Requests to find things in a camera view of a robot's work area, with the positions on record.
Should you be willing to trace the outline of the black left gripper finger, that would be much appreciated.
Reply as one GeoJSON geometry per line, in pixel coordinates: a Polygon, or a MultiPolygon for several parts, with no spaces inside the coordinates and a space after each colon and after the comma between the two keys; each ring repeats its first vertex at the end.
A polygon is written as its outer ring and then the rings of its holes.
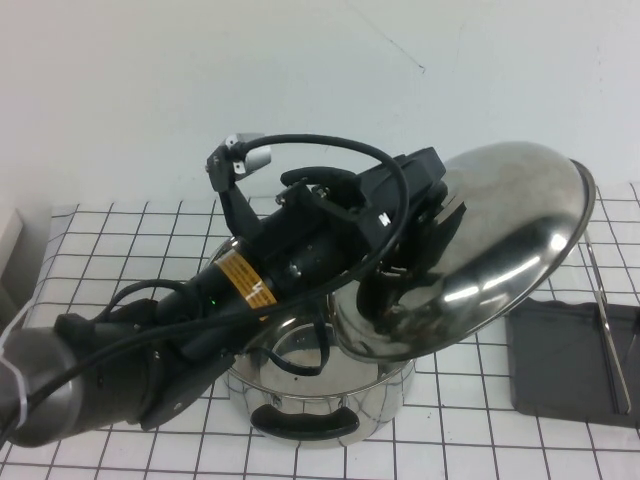
{"type": "Polygon", "coordinates": [[[418,243],[399,243],[377,268],[377,274],[420,280],[425,276],[424,257],[426,250],[418,243]]]}
{"type": "Polygon", "coordinates": [[[429,236],[453,236],[467,211],[465,190],[441,190],[424,213],[424,233],[429,236]]]}

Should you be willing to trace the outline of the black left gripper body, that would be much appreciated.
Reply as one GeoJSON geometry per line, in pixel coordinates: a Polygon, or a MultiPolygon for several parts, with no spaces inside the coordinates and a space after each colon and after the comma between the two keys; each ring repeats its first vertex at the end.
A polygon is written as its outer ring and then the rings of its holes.
{"type": "MultiPolygon", "coordinates": [[[[432,219],[447,187],[444,163],[432,147],[394,158],[407,182],[408,210],[398,241],[432,219]]],[[[325,283],[388,243],[399,217],[399,190],[383,164],[361,173],[335,167],[304,167],[284,172],[283,206],[268,225],[291,230],[292,257],[303,277],[325,283]]]]}

